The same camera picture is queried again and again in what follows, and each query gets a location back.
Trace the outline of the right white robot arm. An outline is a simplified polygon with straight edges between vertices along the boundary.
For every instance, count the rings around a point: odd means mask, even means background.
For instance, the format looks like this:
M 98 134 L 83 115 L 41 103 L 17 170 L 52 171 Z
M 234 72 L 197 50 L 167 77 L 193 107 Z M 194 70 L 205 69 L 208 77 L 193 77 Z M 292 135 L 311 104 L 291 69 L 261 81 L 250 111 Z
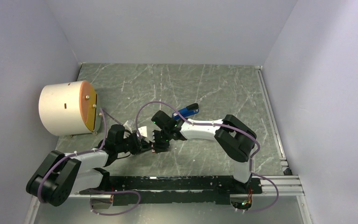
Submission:
M 153 131 L 155 152 L 168 148 L 171 140 L 216 141 L 234 161 L 233 188 L 245 193 L 251 186 L 250 157 L 257 135 L 234 115 L 213 121 L 175 119 L 158 111 L 151 121 L 160 128 Z

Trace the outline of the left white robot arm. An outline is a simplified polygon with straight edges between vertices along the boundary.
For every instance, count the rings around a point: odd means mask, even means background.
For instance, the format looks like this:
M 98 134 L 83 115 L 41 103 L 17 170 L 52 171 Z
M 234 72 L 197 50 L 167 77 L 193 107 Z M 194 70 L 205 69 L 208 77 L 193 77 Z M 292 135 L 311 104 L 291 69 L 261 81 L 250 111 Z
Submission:
M 139 132 L 140 136 L 123 125 L 112 125 L 96 148 L 69 154 L 51 151 L 28 181 L 26 192 L 43 203 L 59 206 L 70 194 L 112 190 L 110 173 L 104 168 L 118 160 L 120 153 L 136 155 L 152 149 L 153 133 L 145 127 Z

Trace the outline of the blue stapler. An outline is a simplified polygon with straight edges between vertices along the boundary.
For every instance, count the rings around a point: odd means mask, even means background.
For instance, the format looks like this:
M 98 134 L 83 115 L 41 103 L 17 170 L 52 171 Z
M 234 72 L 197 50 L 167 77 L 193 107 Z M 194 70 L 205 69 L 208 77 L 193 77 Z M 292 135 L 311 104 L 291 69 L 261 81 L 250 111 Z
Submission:
M 198 103 L 193 103 L 193 104 L 188 105 L 187 107 L 182 108 L 178 111 L 183 117 L 186 118 L 186 117 L 197 114 L 199 112 L 199 105 L 198 105 Z M 174 112 L 174 113 L 172 113 L 172 118 L 174 118 L 175 120 L 178 120 L 178 119 L 180 119 L 180 116 L 178 115 L 178 113 Z

